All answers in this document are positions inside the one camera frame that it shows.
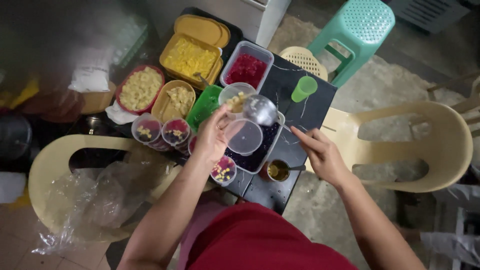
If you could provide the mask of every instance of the clear plastic bag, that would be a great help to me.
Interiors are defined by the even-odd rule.
[[[158,159],[156,163],[145,161],[149,158],[148,154],[132,153],[129,163],[117,161],[104,169],[77,169],[53,181],[46,194],[48,215],[41,220],[40,244],[32,252],[61,254],[90,243],[129,237],[137,223],[124,223],[174,164],[167,160],[158,163]]]

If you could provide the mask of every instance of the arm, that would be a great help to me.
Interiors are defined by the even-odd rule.
[[[133,232],[119,270],[162,270],[167,265],[187,227],[213,166],[227,148],[218,109],[201,126],[195,151],[163,195],[150,208]]]
[[[357,243],[373,270],[424,270],[422,262],[346,167],[336,145],[321,131],[292,127],[315,173],[340,194]]]

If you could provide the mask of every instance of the plastic bag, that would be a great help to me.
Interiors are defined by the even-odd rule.
[[[40,245],[32,252],[61,253],[130,236],[136,223],[121,226],[173,165],[167,160],[147,162],[151,156],[145,153],[131,155],[129,163],[117,161],[105,169],[77,169],[53,181],[46,194],[48,213],[41,220],[44,229],[39,233]]]
[[[113,48],[87,48],[77,61],[69,89],[84,92],[109,92],[108,72]]]

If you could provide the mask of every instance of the hand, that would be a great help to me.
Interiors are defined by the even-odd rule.
[[[201,153],[215,165],[224,155],[228,140],[223,129],[231,122],[227,117],[227,105],[222,105],[200,124],[194,152]]]
[[[300,139],[300,145],[305,150],[315,174],[332,184],[341,187],[345,182],[355,177],[347,168],[335,143],[317,128],[303,133],[296,127],[291,127],[292,133]]]

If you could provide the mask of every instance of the red container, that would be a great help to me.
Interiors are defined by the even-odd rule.
[[[122,92],[122,88],[123,86],[127,83],[127,80],[128,78],[130,78],[130,76],[133,75],[134,72],[138,72],[138,71],[143,71],[146,67],[149,67],[151,69],[154,69],[155,71],[158,72],[158,74],[160,74],[162,76],[162,85],[160,85],[160,87],[158,88],[158,91],[155,95],[155,97],[153,98],[152,102],[150,102],[150,104],[148,104],[148,106],[145,108],[145,109],[142,109],[142,110],[129,110],[127,108],[125,108],[121,103],[120,103],[120,93]],[[153,104],[155,103],[155,100],[156,98],[158,97],[158,94],[160,93],[160,91],[162,90],[163,88],[163,85],[165,84],[165,76],[163,75],[163,72],[155,67],[155,66],[151,66],[151,65],[141,65],[141,66],[138,66],[136,68],[134,68],[132,70],[132,72],[130,72],[130,74],[128,74],[128,76],[125,78],[125,80],[123,80],[123,82],[121,83],[121,85],[119,85],[117,87],[117,93],[116,93],[116,100],[117,100],[117,103],[120,105],[120,107],[129,112],[129,113],[132,113],[132,114],[135,114],[135,115],[142,115],[142,113],[144,112],[151,112],[152,111],[152,107],[153,107]]]

